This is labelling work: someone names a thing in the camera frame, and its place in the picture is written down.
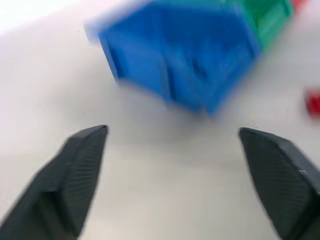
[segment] blue plastic bin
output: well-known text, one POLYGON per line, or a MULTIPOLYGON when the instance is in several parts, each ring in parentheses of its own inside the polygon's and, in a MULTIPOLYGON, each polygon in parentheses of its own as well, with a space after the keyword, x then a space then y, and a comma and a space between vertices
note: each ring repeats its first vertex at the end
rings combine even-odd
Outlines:
POLYGON ((153 1, 95 30, 116 79, 209 114, 261 51, 241 11, 216 4, 153 1))

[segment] storage bin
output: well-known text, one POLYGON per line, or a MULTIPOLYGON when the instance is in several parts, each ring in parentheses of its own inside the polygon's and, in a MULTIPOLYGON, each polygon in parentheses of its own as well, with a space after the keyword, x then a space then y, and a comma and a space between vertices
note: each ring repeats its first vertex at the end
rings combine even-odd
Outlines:
POLYGON ((153 1, 94 27, 116 79, 195 112, 213 114, 261 51, 229 7, 153 1))
POLYGON ((268 46, 292 15, 291 0, 163 0, 179 4, 208 2, 236 5, 242 9, 248 23, 257 34, 263 47, 268 46))
POLYGON ((292 0, 292 5, 295 11, 298 11, 299 8, 306 2, 307 0, 292 0))

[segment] white background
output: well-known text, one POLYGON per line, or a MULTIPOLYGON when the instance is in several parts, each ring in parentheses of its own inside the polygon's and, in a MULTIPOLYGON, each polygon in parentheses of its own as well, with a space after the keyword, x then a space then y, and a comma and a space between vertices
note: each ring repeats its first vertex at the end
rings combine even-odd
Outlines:
POLYGON ((0 0, 0 34, 80 0, 0 0))
POLYGON ((320 122, 304 108, 305 88, 320 84, 320 2, 309 0, 213 119, 114 82, 83 24, 127 3, 82 1, 0 37, 0 218, 67 136, 108 124, 82 239, 277 239, 237 131, 288 138, 320 165, 320 122))

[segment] red object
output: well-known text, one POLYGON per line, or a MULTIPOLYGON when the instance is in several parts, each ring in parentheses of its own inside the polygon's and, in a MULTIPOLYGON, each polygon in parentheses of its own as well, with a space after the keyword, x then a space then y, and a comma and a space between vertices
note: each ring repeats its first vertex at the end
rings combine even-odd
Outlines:
POLYGON ((307 0, 292 0, 292 5, 295 11, 298 11, 303 3, 307 0))
POLYGON ((320 89, 307 92, 306 108, 310 115, 320 117, 320 89))

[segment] green plastic bin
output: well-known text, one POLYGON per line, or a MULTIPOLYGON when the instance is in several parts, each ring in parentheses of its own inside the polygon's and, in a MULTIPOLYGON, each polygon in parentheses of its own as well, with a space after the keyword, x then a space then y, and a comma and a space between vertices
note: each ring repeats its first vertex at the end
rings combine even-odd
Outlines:
POLYGON ((267 47, 294 13, 291 0, 163 0, 180 4, 215 3, 242 10, 263 47, 267 47))

